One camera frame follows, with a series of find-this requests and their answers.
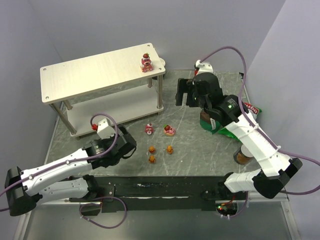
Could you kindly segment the pink bear cupcake toy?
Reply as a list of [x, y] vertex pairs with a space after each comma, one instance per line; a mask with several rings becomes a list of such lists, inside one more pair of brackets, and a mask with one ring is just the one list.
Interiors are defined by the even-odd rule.
[[152, 123], [148, 123], [148, 124], [145, 126], [145, 133], [146, 133], [147, 135], [151, 135], [153, 132], [154, 132], [154, 128], [153, 128]]

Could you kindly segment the pink bear donut toy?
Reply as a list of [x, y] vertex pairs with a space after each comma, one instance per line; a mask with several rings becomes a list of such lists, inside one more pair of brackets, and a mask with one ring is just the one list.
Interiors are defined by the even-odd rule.
[[163, 132], [168, 137], [173, 137], [176, 134], [176, 129], [166, 124], [164, 125]]

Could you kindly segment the pink bear strawberry cake toy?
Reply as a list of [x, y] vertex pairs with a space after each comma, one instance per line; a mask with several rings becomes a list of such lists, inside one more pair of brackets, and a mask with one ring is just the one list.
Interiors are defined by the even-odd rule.
[[150, 55], [147, 52], [144, 53], [141, 58], [140, 69], [143, 73], [151, 72], [154, 70], [153, 62], [150, 59]]

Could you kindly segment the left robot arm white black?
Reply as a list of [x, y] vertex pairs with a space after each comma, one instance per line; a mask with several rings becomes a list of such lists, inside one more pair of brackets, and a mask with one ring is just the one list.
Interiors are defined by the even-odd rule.
[[115, 166], [121, 159], [130, 158], [136, 149], [136, 140], [124, 126], [119, 126], [113, 136], [92, 140], [70, 155], [46, 165], [26, 170], [19, 167], [9, 169], [3, 193], [10, 216], [23, 215], [54, 200], [95, 199], [101, 188], [93, 176], [70, 177], [100, 167]]

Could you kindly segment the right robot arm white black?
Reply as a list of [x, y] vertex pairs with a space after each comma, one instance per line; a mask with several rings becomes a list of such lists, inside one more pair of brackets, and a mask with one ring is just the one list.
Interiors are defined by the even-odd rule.
[[233, 133], [260, 165], [259, 170], [225, 175], [223, 184], [231, 193], [256, 191], [272, 199], [302, 167], [298, 158], [281, 153], [278, 147], [273, 147], [267, 141], [244, 103], [236, 95], [224, 95], [213, 73], [200, 73], [192, 79], [178, 79], [177, 106], [182, 105], [184, 94], [187, 94], [187, 106], [201, 108]]

